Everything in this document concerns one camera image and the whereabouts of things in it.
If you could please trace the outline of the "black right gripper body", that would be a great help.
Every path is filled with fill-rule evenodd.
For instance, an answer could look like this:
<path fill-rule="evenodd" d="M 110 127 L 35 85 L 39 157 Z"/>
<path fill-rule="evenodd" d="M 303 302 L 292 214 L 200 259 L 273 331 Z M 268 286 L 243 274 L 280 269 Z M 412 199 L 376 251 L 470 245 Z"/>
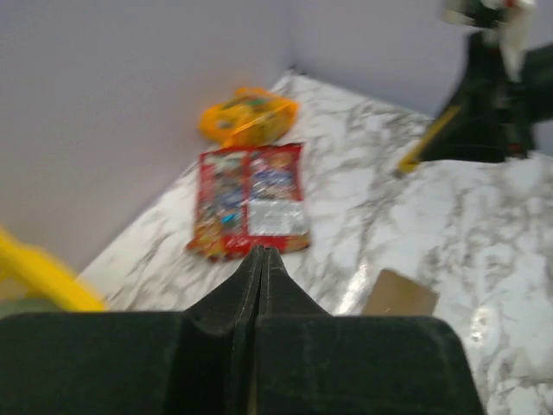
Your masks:
<path fill-rule="evenodd" d="M 484 31 L 467 40 L 467 74 L 475 88 L 467 136 L 471 162 L 502 163 L 537 149 L 534 126 L 552 119 L 552 45 L 528 51 L 520 80 L 509 80 L 499 47 Z"/>

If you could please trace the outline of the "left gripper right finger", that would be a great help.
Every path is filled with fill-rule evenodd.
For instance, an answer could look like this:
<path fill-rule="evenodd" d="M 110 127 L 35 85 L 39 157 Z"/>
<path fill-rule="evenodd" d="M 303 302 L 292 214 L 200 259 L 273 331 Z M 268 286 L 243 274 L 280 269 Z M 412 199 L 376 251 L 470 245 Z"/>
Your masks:
<path fill-rule="evenodd" d="M 331 316 L 266 250 L 256 321 L 260 414 L 481 414 L 459 336 L 432 316 Z"/>

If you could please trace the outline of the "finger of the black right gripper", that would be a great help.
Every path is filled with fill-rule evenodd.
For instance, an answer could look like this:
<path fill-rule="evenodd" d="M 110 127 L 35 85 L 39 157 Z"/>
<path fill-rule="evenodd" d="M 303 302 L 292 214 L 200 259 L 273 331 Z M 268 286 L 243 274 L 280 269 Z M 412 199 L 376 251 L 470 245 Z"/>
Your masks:
<path fill-rule="evenodd" d="M 465 75 L 440 116 L 450 105 L 459 105 L 461 111 L 423 151 L 421 160 L 504 162 L 506 140 L 499 132 L 499 116 L 492 100 L 489 80 L 474 74 Z"/>

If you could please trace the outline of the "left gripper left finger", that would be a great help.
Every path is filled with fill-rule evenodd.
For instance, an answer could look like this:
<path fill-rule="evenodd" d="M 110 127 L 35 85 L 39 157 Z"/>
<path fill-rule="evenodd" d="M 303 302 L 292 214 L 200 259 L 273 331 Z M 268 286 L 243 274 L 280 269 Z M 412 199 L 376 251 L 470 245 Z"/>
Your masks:
<path fill-rule="evenodd" d="M 4 318 L 2 413 L 247 413 L 263 259 L 186 310 Z"/>

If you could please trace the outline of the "brown cardboard express box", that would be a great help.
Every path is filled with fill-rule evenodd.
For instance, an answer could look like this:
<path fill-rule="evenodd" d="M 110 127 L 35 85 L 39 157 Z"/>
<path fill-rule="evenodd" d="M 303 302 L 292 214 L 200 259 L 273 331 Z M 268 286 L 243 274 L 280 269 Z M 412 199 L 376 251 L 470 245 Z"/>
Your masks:
<path fill-rule="evenodd" d="M 361 314 L 363 316 L 431 316 L 438 294 L 390 269 L 376 279 Z"/>

